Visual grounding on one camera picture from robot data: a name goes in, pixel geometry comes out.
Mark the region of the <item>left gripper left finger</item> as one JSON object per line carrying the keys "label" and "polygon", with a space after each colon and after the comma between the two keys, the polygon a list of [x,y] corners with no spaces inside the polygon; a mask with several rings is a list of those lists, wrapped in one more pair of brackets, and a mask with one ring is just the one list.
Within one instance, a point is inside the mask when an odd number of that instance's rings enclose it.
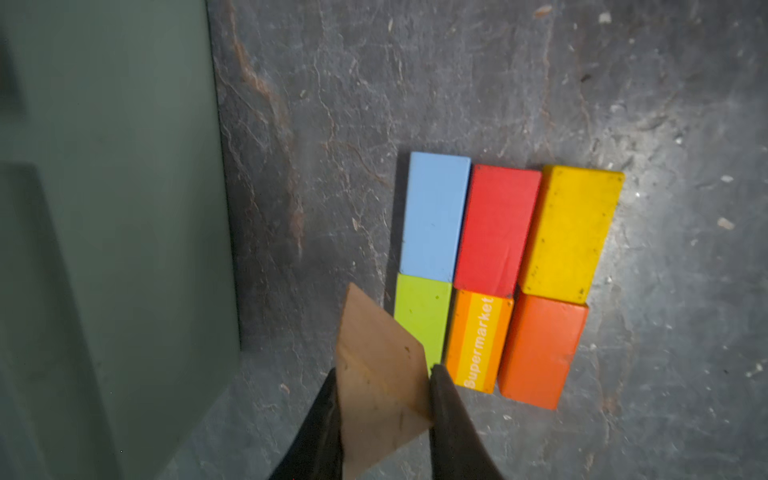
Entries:
{"label": "left gripper left finger", "polygon": [[328,373],[290,448],[270,475],[280,479],[343,478],[336,369]]}

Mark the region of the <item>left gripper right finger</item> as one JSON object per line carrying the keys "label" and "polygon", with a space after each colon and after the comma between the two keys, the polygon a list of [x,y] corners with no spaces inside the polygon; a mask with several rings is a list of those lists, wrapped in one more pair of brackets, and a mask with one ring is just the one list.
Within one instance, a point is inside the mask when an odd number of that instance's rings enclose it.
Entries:
{"label": "left gripper right finger", "polygon": [[433,479],[503,479],[485,449],[442,364],[432,367],[430,406],[430,458]]}

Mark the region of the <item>small tan cube block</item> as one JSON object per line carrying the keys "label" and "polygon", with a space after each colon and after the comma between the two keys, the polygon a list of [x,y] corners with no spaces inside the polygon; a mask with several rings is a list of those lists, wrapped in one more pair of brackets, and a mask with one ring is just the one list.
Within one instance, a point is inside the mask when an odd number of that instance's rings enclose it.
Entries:
{"label": "small tan cube block", "polygon": [[359,478],[433,426],[422,344],[353,283],[342,309],[335,369],[345,479]]}

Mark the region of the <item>orange yellow supermarket block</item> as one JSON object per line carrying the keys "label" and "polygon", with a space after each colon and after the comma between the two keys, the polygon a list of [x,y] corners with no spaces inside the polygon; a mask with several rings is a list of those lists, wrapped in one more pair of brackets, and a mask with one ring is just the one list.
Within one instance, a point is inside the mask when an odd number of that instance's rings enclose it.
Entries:
{"label": "orange yellow supermarket block", "polygon": [[458,291],[445,354],[456,385],[493,393],[513,305],[511,298]]}

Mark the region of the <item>green block top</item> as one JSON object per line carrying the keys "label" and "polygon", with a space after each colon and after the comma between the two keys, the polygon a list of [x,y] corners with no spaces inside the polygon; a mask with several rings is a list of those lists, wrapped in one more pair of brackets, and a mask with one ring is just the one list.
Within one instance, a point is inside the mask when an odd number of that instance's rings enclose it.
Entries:
{"label": "green block top", "polygon": [[442,360],[452,285],[399,273],[394,318],[423,346],[427,370]]}

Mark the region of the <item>red block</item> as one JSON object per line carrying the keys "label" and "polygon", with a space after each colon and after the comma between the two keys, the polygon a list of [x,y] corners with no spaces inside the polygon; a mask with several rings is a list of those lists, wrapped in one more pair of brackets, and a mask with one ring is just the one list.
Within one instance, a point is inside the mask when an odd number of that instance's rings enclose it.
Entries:
{"label": "red block", "polygon": [[541,177],[534,170],[472,166],[455,288],[514,295]]}

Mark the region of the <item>light blue block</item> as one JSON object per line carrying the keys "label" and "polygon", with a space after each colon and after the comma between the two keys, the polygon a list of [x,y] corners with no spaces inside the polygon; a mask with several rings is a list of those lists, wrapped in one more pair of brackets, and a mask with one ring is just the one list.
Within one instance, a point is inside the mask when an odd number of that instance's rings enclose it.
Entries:
{"label": "light blue block", "polygon": [[453,281],[470,169],[468,157],[410,154],[401,273]]}

